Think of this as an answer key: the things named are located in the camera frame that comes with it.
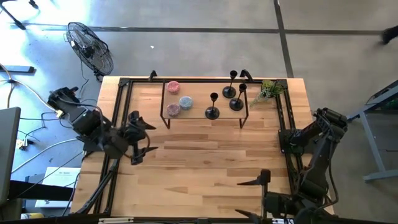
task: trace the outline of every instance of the gray floor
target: gray floor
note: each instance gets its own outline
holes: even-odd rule
[[[277,29],[272,0],[118,0],[118,1],[37,1],[40,11],[24,1],[4,5],[21,21],[32,24],[65,25],[70,21],[89,26],[115,27],[210,27]],[[398,20],[394,0],[280,0],[286,29],[383,30]],[[33,77],[15,75],[46,98],[50,90],[83,83],[80,61],[64,41],[62,31],[27,31],[9,28],[11,20],[0,14],[0,62],[31,65]],[[112,75],[228,76],[230,70],[248,69],[254,77],[286,77],[279,34],[97,32],[108,43],[114,60]],[[287,35],[294,77],[304,78],[311,109],[327,106],[350,114],[367,98],[397,79],[398,40],[377,45],[376,35]],[[90,78],[83,98],[96,99],[100,84]],[[0,87],[5,106],[8,84]],[[22,108],[25,118],[38,118],[48,111],[26,89],[14,90],[12,106]],[[40,121],[21,121],[20,130],[40,127]],[[75,136],[57,121],[46,121],[47,129],[34,133],[40,142],[26,151],[17,151],[14,167],[47,146]],[[12,175],[44,173],[59,166],[81,150],[79,142],[50,149]],[[80,159],[69,163],[78,167]],[[336,214],[347,218],[397,222],[397,179],[365,184],[362,176],[376,171],[369,144],[359,121],[338,146],[333,173],[340,202]]]

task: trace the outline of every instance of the black candle holder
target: black candle holder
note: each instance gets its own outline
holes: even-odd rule
[[[242,83],[242,84],[239,85],[239,96],[238,96],[238,98],[233,98],[233,99],[229,102],[229,107],[230,107],[232,110],[240,111],[240,110],[243,108],[244,103],[243,103],[243,101],[240,99],[240,97],[241,97],[241,94],[242,94],[244,91],[246,91],[247,88],[248,88],[248,87],[247,87],[246,84],[244,84],[244,83]]]
[[[210,94],[210,98],[213,102],[213,106],[209,106],[206,109],[205,115],[208,119],[217,119],[220,116],[220,111],[218,108],[214,107],[214,102],[217,100],[218,94],[212,93],[212,94]]]
[[[228,99],[231,99],[231,98],[234,98],[234,96],[236,96],[236,90],[235,90],[235,88],[232,87],[232,82],[236,78],[238,73],[237,73],[237,71],[232,70],[229,73],[229,75],[231,77],[231,84],[229,86],[226,86],[223,88],[223,96],[225,96]]]

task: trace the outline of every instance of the electric fan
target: electric fan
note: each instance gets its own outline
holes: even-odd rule
[[[95,33],[80,22],[70,22],[66,33],[69,44],[80,60],[99,76],[109,75],[113,70],[113,61],[108,45]]]

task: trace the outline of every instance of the small plant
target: small plant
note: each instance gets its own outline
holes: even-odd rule
[[[269,98],[283,93],[283,91],[284,87],[280,83],[273,82],[271,80],[263,80],[261,85],[261,91],[259,92],[259,94],[257,94],[255,99],[250,102],[250,108],[252,108],[260,101],[268,100]]]

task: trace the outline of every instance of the white paper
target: white paper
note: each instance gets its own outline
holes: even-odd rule
[[[48,167],[45,171],[45,177],[54,172],[54,170],[58,169],[58,167]],[[71,184],[76,180],[76,176],[79,174],[80,168],[69,168],[62,167],[57,170],[55,173],[48,176],[43,180],[43,184],[45,185],[54,185],[64,187],[65,185]],[[73,188],[75,184],[71,184],[68,187]],[[49,200],[37,200],[35,207],[40,208],[65,208],[68,205],[68,202],[61,201],[49,201]]]

